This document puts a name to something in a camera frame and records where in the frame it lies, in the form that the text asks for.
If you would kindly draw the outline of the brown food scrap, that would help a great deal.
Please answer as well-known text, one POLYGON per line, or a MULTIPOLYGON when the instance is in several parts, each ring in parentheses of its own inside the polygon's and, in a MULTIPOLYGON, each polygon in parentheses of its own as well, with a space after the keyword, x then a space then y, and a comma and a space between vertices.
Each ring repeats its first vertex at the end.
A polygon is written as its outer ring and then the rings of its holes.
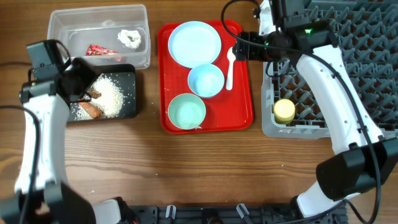
POLYGON ((101 97, 101 93, 96 90, 90 90, 88 93, 89 96, 94 99, 98 99, 99 97, 101 97))

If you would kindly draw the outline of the sausage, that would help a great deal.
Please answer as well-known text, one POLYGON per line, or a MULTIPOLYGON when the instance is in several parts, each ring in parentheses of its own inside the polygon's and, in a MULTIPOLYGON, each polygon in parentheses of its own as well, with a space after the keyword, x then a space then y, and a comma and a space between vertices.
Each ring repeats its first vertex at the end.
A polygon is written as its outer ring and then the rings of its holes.
POLYGON ((89 102, 80 102, 79 105, 85 110, 86 113, 88 113, 91 118, 99 119, 102 117, 102 111, 95 105, 92 105, 89 102))

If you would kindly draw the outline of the red snack wrapper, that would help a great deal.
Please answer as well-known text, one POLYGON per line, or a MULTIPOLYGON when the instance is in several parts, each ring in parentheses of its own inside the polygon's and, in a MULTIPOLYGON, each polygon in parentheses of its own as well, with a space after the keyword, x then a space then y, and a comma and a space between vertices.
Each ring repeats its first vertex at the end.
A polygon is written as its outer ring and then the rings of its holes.
POLYGON ((86 56, 99 56, 99 59, 105 62, 125 62, 125 57, 118 56, 117 51, 110 50, 106 47, 90 44, 86 50, 86 56))

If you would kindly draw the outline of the white rice pile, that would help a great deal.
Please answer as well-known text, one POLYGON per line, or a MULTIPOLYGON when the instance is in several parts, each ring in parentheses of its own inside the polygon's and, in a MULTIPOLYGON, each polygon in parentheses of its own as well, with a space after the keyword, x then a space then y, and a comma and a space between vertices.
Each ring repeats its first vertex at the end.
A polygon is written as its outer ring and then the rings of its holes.
MULTIPOLYGON (((91 98, 90 96, 85 96, 83 102, 89 102, 95 105, 102 111, 102 117, 105 118, 115 118, 117 117, 122 107, 124 106, 124 98, 122 89, 117 86, 118 81, 114 81, 111 75, 101 75, 94 84, 90 87, 90 90, 96 90, 101 93, 101 97, 98 99, 91 98)), ((79 105, 79 103, 71 106, 71 120, 72 121, 84 121, 93 119, 88 113, 79 105)))

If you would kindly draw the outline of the light blue bowl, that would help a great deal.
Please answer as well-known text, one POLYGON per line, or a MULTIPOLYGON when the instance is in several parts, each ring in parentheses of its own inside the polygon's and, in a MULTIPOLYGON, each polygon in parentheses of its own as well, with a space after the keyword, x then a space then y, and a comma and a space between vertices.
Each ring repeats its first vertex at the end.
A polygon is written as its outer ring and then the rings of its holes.
POLYGON ((223 72, 210 63, 199 65, 190 70, 187 77, 189 89, 201 98, 212 98, 224 87, 223 72))

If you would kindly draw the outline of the yellow plastic cup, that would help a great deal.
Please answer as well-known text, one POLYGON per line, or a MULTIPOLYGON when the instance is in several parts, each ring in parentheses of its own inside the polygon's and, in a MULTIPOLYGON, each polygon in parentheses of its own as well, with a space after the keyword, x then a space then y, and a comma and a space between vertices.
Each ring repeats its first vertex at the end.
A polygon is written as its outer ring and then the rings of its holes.
POLYGON ((295 117, 295 104, 288 99, 280 99, 273 106, 276 123, 289 124, 295 117))

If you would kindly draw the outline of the green bowl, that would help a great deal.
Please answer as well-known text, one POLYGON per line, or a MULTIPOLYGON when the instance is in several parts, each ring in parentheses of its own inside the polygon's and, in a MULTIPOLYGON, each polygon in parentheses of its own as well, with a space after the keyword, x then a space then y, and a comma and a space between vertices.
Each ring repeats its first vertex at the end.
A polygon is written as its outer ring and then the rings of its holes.
POLYGON ((183 93, 172 99, 167 114, 171 123, 182 130, 195 129, 206 117, 203 100, 191 93, 183 93))

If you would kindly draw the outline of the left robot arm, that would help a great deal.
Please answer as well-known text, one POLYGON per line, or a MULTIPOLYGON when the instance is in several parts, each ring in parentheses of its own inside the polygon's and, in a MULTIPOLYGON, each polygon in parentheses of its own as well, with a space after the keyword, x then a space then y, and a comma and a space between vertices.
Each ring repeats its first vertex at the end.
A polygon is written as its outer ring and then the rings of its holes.
POLYGON ((70 105, 102 74, 134 72, 129 64, 90 65, 82 58, 33 65, 20 92, 25 113, 22 167, 13 198, 1 201, 5 223, 136 223, 116 197, 92 205, 68 184, 65 129, 70 105))

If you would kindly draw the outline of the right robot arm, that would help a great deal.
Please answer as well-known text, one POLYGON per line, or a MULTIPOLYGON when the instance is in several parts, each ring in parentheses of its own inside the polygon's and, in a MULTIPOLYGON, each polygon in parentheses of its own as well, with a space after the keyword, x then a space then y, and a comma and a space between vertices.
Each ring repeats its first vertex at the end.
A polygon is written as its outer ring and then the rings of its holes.
POLYGON ((258 32, 236 35, 238 60, 266 63, 286 58, 310 87, 330 132, 334 156, 316 168, 316 182, 294 198, 301 222, 313 221, 381 187, 397 164, 397 139, 386 139, 361 102, 326 21, 314 21, 302 1, 263 1, 253 10, 258 32))

